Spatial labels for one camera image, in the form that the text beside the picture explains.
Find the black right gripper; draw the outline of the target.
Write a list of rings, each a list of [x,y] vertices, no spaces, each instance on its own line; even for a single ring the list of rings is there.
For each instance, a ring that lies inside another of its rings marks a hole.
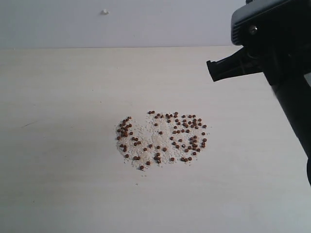
[[[207,61],[214,82],[263,72],[307,157],[311,156],[311,2],[248,0],[231,17],[231,41],[242,45]]]

